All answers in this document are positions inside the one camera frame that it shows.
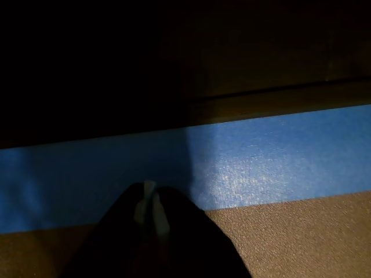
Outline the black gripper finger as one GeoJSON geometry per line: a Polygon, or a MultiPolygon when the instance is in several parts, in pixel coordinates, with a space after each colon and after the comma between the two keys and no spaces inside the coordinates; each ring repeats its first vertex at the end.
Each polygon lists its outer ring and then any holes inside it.
{"type": "Polygon", "coordinates": [[[139,220],[145,219],[154,188],[153,181],[134,183],[119,196],[67,264],[67,277],[129,276],[142,236],[134,213],[139,208],[139,220]]]}
{"type": "Polygon", "coordinates": [[[180,191],[157,190],[169,223],[171,277],[251,277],[232,240],[180,191]]]}

